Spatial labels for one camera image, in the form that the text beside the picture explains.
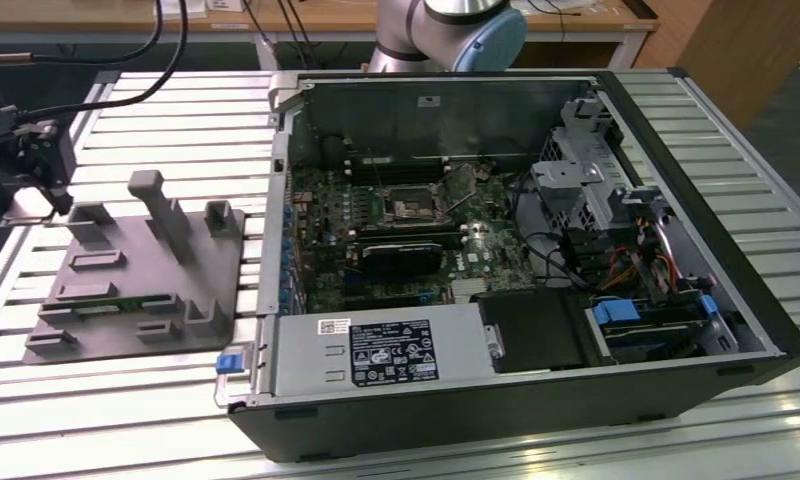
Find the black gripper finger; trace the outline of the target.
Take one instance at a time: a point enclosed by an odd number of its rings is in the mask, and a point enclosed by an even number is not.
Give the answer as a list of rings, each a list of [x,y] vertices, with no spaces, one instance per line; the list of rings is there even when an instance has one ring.
[[[45,186],[45,198],[60,215],[69,213],[73,196],[68,186],[74,172],[74,151],[70,144],[42,144],[40,147],[41,182]]]

